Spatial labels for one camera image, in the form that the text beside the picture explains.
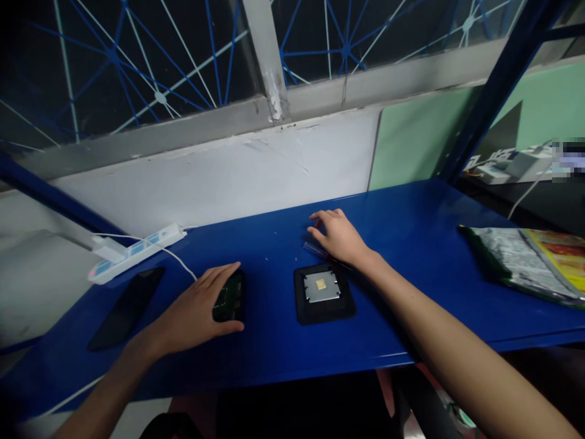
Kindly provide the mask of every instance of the green wall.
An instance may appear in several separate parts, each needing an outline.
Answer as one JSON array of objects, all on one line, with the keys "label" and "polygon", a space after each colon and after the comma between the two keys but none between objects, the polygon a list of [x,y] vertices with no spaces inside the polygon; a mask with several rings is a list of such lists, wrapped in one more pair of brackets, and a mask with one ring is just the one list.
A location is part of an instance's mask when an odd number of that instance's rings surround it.
[{"label": "green wall", "polygon": [[520,101],[517,150],[550,138],[585,137],[585,64],[524,76],[494,123]]},{"label": "green wall", "polygon": [[444,91],[383,109],[370,190],[430,178],[472,92]]},{"label": "green wall", "polygon": [[[428,179],[440,169],[474,91],[479,89],[443,91],[383,109],[370,189]],[[585,64],[526,75],[495,122],[520,101],[517,149],[553,137],[585,137]]]}]

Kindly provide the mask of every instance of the power strip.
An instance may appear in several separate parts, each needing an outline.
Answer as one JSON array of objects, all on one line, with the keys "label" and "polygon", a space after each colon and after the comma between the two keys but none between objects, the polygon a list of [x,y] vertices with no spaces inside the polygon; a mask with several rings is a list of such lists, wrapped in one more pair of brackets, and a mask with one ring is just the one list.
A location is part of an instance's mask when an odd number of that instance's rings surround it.
[{"label": "power strip", "polygon": [[126,257],[118,263],[108,260],[98,262],[90,271],[87,280],[94,284],[103,285],[117,275],[142,262],[144,259],[158,253],[161,248],[168,247],[180,241],[187,232],[176,223],[159,230],[155,234],[138,241],[126,249]]}]

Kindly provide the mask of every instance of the black device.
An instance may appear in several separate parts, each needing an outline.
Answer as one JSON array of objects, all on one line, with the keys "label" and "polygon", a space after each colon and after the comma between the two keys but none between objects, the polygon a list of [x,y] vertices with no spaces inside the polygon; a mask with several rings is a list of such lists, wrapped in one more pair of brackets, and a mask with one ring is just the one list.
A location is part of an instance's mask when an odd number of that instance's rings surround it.
[{"label": "black device", "polygon": [[244,321],[244,272],[233,273],[221,289],[211,315],[217,322]]},{"label": "black device", "polygon": [[294,295],[301,325],[342,320],[356,314],[346,271],[335,262],[296,269]]},{"label": "black device", "polygon": [[132,278],[87,345],[88,351],[96,352],[111,348],[130,335],[151,301],[164,273],[165,267],[158,267],[138,273]]}]

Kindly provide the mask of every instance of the smartphone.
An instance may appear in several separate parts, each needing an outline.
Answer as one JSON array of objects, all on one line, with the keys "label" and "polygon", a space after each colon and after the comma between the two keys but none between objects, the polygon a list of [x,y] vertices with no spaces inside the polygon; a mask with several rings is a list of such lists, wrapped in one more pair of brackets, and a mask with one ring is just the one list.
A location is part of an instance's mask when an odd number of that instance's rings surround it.
[{"label": "smartphone", "polygon": [[165,267],[158,267],[138,273],[132,278],[87,345],[88,351],[103,351],[128,338],[151,301],[164,273]]},{"label": "smartphone", "polygon": [[233,273],[219,292],[211,313],[217,322],[244,321],[244,272]]}]

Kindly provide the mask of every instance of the blue tabletop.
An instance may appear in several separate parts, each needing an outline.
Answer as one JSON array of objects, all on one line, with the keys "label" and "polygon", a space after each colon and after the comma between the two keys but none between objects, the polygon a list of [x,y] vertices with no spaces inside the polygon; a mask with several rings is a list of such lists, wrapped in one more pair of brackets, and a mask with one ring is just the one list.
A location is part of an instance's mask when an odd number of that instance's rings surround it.
[{"label": "blue tabletop", "polygon": [[[135,399],[203,388],[256,385],[395,366],[413,359],[386,310],[350,284],[357,314],[312,326],[297,322],[293,271],[322,263],[302,249],[308,217],[342,208],[366,243],[397,271],[469,326],[497,351],[585,340],[585,313],[484,281],[459,224],[512,223],[440,180],[426,180],[190,230],[171,249],[196,273],[241,261],[246,274],[244,332],[215,339],[158,362]],[[107,285],[93,286],[5,376],[24,402],[23,416],[44,412],[104,374],[122,347],[86,346],[130,279],[165,266],[138,330],[192,282],[177,261],[159,254]],[[81,397],[64,409],[80,404]]]}]

